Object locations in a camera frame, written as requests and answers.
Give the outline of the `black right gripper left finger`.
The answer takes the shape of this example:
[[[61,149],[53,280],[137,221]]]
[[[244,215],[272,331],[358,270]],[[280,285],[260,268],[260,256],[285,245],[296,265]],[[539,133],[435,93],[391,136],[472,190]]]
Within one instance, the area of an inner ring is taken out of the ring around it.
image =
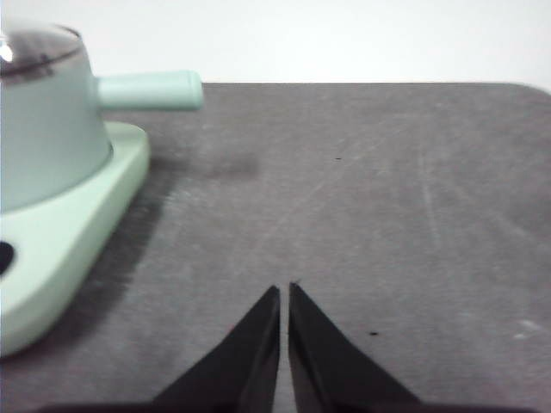
[[[170,412],[271,412],[280,359],[281,297],[269,287],[225,338],[152,404]]]

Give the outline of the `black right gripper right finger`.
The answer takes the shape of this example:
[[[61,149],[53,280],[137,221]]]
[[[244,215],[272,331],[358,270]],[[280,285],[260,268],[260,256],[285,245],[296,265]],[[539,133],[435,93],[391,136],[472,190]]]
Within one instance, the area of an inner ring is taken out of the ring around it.
[[[296,283],[289,285],[288,312],[299,412],[413,412],[424,406],[360,351]]]

